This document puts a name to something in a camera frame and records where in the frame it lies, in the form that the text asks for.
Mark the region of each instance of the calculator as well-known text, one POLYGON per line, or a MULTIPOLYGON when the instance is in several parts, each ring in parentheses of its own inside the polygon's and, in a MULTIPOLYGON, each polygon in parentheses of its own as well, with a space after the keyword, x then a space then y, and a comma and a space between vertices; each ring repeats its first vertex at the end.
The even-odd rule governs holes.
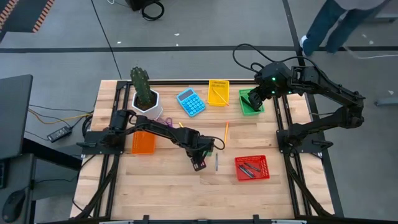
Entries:
POLYGON ((206 108, 204 102, 192 88, 187 88, 182 93, 178 94, 177 100, 189 117, 196 116, 206 108))

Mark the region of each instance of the potted cactus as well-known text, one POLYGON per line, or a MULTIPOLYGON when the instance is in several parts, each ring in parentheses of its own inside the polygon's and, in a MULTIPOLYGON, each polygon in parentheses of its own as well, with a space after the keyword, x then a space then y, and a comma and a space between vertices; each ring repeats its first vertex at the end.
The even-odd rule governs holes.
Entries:
POLYGON ((132 107, 149 119, 157 119, 163 112, 159 94, 151 90, 147 71, 134 67, 130 71, 130 77, 136 92, 132 97, 132 107))

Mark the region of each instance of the green basket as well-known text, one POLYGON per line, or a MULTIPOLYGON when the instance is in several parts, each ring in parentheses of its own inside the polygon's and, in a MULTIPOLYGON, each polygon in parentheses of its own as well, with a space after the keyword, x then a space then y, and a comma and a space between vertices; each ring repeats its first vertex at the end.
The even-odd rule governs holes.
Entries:
POLYGON ((243 112, 243 115, 245 115, 245 116, 256 115, 256 114, 264 112, 264 105, 261 105, 261 107, 259 108, 260 111, 254 111, 253 108, 251 108, 249 105, 242 102, 241 96, 243 96, 243 98, 245 98, 247 101, 249 101, 248 93, 251 90, 252 89, 239 90, 239 101, 241 102, 242 112, 243 112))

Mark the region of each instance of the white hexagonal pot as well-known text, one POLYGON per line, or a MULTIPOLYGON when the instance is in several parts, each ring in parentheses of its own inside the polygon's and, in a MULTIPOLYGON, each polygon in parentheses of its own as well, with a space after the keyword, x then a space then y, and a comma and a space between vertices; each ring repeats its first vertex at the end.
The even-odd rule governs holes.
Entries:
POLYGON ((155 90, 151 90, 151 91, 156 94, 156 105, 155 106, 153 106, 153 107, 151 107, 151 108, 149 108, 148 110, 145 110, 145 111, 143 111, 140 108, 134 106, 134 102, 136 100, 136 94, 137 93, 134 93, 134 96, 132 96, 132 105, 131 106, 135 110, 140 111, 141 114, 146 116, 148 119, 157 119, 157 118, 159 118, 162 115, 163 107, 160 104, 160 96, 159 96, 159 94, 155 90))

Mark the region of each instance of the wooden tabletop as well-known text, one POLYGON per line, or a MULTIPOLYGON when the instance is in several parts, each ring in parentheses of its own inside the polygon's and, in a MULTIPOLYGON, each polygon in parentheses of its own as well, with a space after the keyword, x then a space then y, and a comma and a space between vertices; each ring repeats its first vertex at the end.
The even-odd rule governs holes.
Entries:
MULTIPOLYGON (((109 125, 116 82, 101 82, 91 124, 93 131, 101 131, 109 125)), ((152 86, 160 94, 164 108, 162 117, 171 117, 175 128, 181 122, 201 134, 223 139, 225 124, 229 121, 226 148, 215 149, 213 156, 206 158, 207 168, 195 172, 184 149, 170 140, 157 137, 155 154, 137 156, 131 154, 132 135, 128 136, 119 163, 112 220, 141 220, 143 215, 150 215, 151 220, 252 219, 254 214, 260 218, 293 218, 284 159, 275 135, 278 127, 273 102, 266 100, 265 113, 259 115, 243 116, 241 111, 238 90, 252 87, 231 85, 229 106, 217 107, 207 104, 207 85, 152 86), (188 87, 206 103, 206 110, 194 118, 189 118, 176 100, 177 94, 188 87), (216 152, 218 171, 215 171, 216 152), (270 179, 238 182, 234 158, 253 155, 266 155, 270 179)), ((134 87, 129 94, 130 109, 133 94, 134 87)), ((293 122, 309 122, 305 98, 289 95, 288 99, 293 122)), ((286 128, 283 110, 282 117, 286 128)), ((75 202, 80 207, 90 201, 98 187, 102 160, 103 156, 97 155, 80 172, 75 194, 75 202)), ((301 160, 307 187, 323 207, 333 213, 321 160, 311 154, 301 154, 301 160)), ((297 195, 303 214, 301 194, 297 195)), ((101 215, 105 203, 103 200, 101 215)), ((73 206, 71 216, 79 212, 73 206)))

